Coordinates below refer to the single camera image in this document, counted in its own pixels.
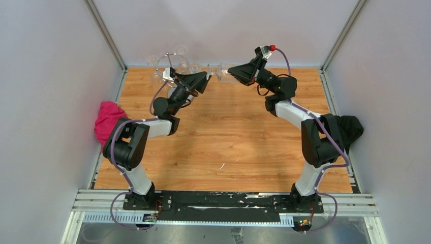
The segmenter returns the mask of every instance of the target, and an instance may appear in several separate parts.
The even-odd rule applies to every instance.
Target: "purple cable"
[[[285,55],[285,54],[284,54],[284,52],[283,52],[283,51],[281,51],[280,49],[278,49],[278,48],[275,48],[275,49],[283,55],[284,60],[286,61],[286,64],[287,64],[287,70],[289,71],[289,75],[290,75],[290,76],[292,76],[292,73],[290,72],[290,65],[289,65],[289,61],[287,60],[286,55]]]
[[[81,237],[82,237],[82,239],[84,239],[84,241],[89,242],[89,243],[102,241],[102,240],[104,240],[105,238],[107,238],[107,237],[108,237],[108,235],[110,235],[110,234],[112,234],[112,233],[114,232],[114,229],[112,229],[112,230],[110,230],[110,231],[108,232],[108,234],[105,234],[103,237],[98,238],[98,239],[91,240],[91,239],[88,239],[88,238],[85,236],[85,231],[86,231],[86,230],[88,230],[89,228],[90,228],[90,227],[85,228],[85,226],[83,226],[83,227],[82,227],[82,230],[81,230]]]
[[[319,192],[317,190],[317,186],[319,185],[319,182],[320,182],[320,180],[323,177],[323,172],[325,172],[325,170],[330,169],[330,168],[343,168],[343,167],[347,167],[347,166],[350,165],[350,160],[349,160],[349,158],[347,158],[347,155],[343,152],[343,150],[341,150],[341,148],[337,145],[337,143],[331,137],[331,135],[329,134],[329,132],[325,129],[325,126],[322,124],[322,122],[319,120],[319,118],[317,118],[317,116],[315,116],[313,113],[309,113],[308,109],[306,109],[306,108],[304,108],[304,107],[302,107],[302,106],[294,103],[293,101],[292,101],[292,106],[294,106],[296,108],[299,108],[300,110],[304,111],[305,113],[307,113],[311,117],[313,117],[313,119],[317,122],[317,124],[319,125],[319,127],[322,129],[323,133],[326,135],[326,138],[328,138],[329,142],[331,142],[331,144],[335,147],[335,149],[337,150],[337,152],[341,155],[341,157],[343,157],[344,162],[345,162],[345,164],[342,164],[342,165],[329,165],[329,166],[324,167],[320,171],[319,176],[317,177],[316,182],[314,183],[314,187],[316,188],[316,193],[317,194],[323,195],[323,196],[327,196],[327,197],[330,197],[330,198],[333,199],[334,204],[335,204],[335,210],[334,210],[334,215],[332,216],[331,220],[328,223],[326,223],[324,226],[319,227],[319,228],[314,229],[314,230],[304,231],[304,233],[307,233],[307,232],[308,233],[313,233],[313,232],[317,232],[317,231],[323,230],[326,227],[328,227],[329,225],[331,225],[332,222],[335,220],[336,214],[338,212],[338,202],[337,202],[336,198],[333,197],[330,194],[322,193],[322,192]]]
[[[168,81],[165,81],[162,86],[160,86],[159,90],[154,94],[154,97],[151,100],[151,103],[149,105],[149,113],[151,115],[154,115],[154,112],[152,111],[152,104],[154,103],[154,100],[156,99],[157,95],[162,91],[162,89],[165,87],[165,85],[168,83]]]
[[[130,181],[130,179],[129,179],[129,177],[127,176],[127,174],[125,174],[124,170],[123,170],[123,169],[121,169],[121,168],[117,165],[117,162],[115,161],[115,156],[114,156],[114,146],[115,146],[115,141],[117,140],[117,138],[118,138],[118,136],[119,136],[119,134],[120,134],[120,131],[122,131],[122,129],[123,129],[123,127],[124,127],[125,125],[127,125],[127,124],[129,124],[129,123],[134,123],[134,122],[145,122],[145,121],[156,121],[156,120],[158,120],[158,118],[149,118],[149,119],[131,119],[131,120],[128,120],[128,121],[124,121],[124,122],[123,122],[123,123],[121,123],[121,124],[118,126],[118,128],[115,130],[115,133],[114,133],[114,135],[113,135],[113,137],[112,137],[112,143],[111,143],[111,162],[112,162],[112,164],[114,165],[114,167],[115,167],[116,169],[118,169],[118,170],[123,174],[124,178],[126,178],[127,183],[130,185],[130,191],[128,191],[128,192],[122,192],[122,193],[118,194],[118,195],[114,198],[114,200],[112,201],[112,203],[111,203],[111,208],[110,208],[110,211],[109,211],[109,212],[111,213],[111,218],[112,218],[112,220],[114,221],[114,223],[116,223],[118,226],[123,227],[124,229],[127,229],[127,230],[147,230],[147,229],[151,228],[152,226],[150,226],[150,227],[144,227],[144,228],[132,228],[132,227],[128,227],[128,226],[125,226],[125,225],[120,224],[120,223],[115,219],[115,216],[114,216],[114,213],[113,213],[113,208],[114,208],[114,203],[115,203],[115,201],[116,201],[116,200],[117,200],[121,195],[125,195],[125,194],[130,195],[130,194],[133,192],[133,184],[132,184],[132,182]]]

